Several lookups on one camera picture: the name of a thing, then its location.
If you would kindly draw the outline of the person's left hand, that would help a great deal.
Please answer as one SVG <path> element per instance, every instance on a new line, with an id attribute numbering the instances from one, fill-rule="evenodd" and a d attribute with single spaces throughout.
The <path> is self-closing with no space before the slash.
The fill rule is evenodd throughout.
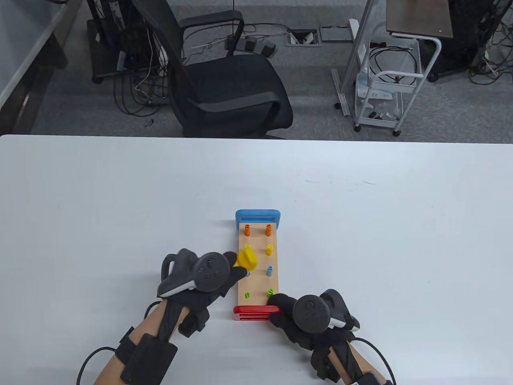
<path id="1" fill-rule="evenodd" d="M 159 340 L 168 341 L 176 327 L 187 338 L 203 330 L 210 317 L 208 306 L 247 275 L 245 268 L 235 266 L 237 258 L 233 251 L 209 252 L 199 258 L 189 249 L 164 258 L 156 292 L 166 302 Z"/>

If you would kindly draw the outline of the person's right hand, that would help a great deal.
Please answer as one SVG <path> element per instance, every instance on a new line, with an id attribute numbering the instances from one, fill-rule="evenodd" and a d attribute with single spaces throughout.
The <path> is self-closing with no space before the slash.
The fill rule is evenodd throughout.
<path id="1" fill-rule="evenodd" d="M 330 348 L 333 348 L 336 357 L 343 365 L 343 373 L 347 374 L 345 379 L 348 379 L 349 383 L 362 377 L 363 372 L 348 344 L 354 339 L 354 334 L 340 328 L 328 328 L 317 334 L 301 330 L 293 320 L 293 306 L 296 301 L 286 294 L 275 294 L 270 297 L 267 304 L 277 306 L 281 310 L 281 313 L 269 316 L 271 324 L 284 330 L 292 343 L 297 343 L 301 348 L 313 352 L 310 363 L 322 380 L 329 379 L 337 383 L 343 377 L 328 358 Z"/>

